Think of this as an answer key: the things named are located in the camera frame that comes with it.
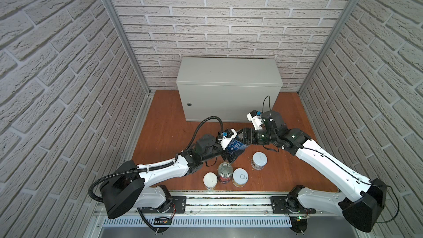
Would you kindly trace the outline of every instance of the mounting plate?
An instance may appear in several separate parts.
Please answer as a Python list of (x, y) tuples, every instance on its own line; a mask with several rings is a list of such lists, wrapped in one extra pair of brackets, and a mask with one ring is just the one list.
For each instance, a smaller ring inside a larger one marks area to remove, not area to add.
[[(172, 196), (172, 203), (175, 205), (176, 208), (176, 214), (183, 214), (185, 213), (185, 206), (187, 203), (187, 197), (186, 196)], [(160, 213), (157, 209), (153, 208), (142, 208), (142, 213)], [(172, 213), (172, 207), (169, 206), (167, 211), (163, 213)]]

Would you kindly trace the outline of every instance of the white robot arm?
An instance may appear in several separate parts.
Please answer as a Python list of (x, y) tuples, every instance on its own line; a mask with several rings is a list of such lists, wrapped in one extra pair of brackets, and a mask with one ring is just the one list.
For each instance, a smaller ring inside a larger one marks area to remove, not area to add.
[[(289, 130), (278, 112), (257, 113), (252, 111), (247, 116), (254, 128), (238, 131), (226, 129), (217, 138), (206, 134), (175, 158), (147, 165), (127, 161), (114, 174), (94, 182), (88, 194), (104, 202), (110, 219), (119, 217), (132, 207), (166, 211), (171, 203), (169, 191), (163, 185), (155, 188), (150, 186), (192, 174), (202, 167), (204, 161), (217, 156), (232, 163), (249, 145), (272, 143), (310, 164), (340, 190), (323, 192), (296, 186), (286, 198), (286, 206), (292, 213), (309, 208), (319, 209), (343, 216), (359, 230), (371, 231), (384, 208), (386, 185), (379, 179), (370, 180), (353, 171), (301, 130)], [(94, 187), (101, 182), (104, 182), (100, 186), (102, 198), (93, 193)]]

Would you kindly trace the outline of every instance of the black motor housing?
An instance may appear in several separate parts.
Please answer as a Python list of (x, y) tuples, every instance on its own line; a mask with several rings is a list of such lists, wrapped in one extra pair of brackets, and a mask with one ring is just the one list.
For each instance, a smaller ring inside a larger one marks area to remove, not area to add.
[[(134, 161), (124, 162), (114, 173), (135, 169)], [(138, 173), (126, 174), (121, 177), (112, 177), (100, 186), (104, 206), (106, 207), (109, 219), (115, 219), (127, 211), (135, 204), (144, 188), (145, 179)]]

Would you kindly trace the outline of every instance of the blue label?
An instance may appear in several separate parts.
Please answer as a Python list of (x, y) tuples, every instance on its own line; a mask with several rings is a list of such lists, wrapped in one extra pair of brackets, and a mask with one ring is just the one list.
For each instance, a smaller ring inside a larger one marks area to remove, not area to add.
[(242, 142), (238, 141), (237, 139), (232, 139), (226, 149), (228, 151), (236, 151), (236, 150), (245, 150), (248, 145), (243, 144)]

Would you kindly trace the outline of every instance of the gray electrical cabinet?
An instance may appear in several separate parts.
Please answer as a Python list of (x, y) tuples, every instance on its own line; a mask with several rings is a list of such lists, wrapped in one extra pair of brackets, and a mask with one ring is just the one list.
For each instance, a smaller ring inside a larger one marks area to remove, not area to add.
[(248, 122), (247, 114), (261, 111), (266, 96), (273, 107), (282, 87), (274, 59), (184, 57), (176, 83), (187, 121), (218, 116)]

